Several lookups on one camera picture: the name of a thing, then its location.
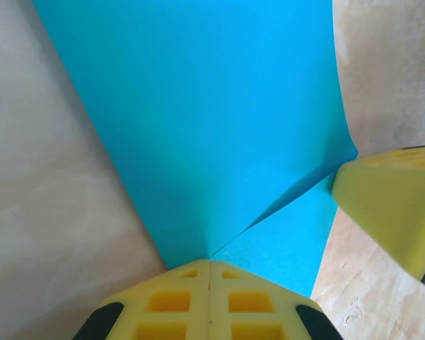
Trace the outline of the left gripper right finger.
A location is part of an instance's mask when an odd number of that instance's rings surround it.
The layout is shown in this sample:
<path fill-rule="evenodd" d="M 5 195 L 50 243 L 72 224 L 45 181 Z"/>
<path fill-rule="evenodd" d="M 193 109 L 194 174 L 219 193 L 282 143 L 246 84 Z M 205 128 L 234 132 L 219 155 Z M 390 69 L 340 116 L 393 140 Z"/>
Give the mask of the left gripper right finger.
<path fill-rule="evenodd" d="M 339 339 L 321 307 L 260 276 L 210 262 L 209 339 Z"/>

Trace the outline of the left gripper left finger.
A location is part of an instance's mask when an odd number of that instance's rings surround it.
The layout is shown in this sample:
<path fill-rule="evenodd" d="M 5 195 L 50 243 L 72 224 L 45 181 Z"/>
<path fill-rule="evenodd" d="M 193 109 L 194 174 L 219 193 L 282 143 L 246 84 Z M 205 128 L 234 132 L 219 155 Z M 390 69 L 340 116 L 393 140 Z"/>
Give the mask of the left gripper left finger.
<path fill-rule="evenodd" d="M 207 339 L 210 262 L 197 260 L 106 298 L 75 339 Z"/>

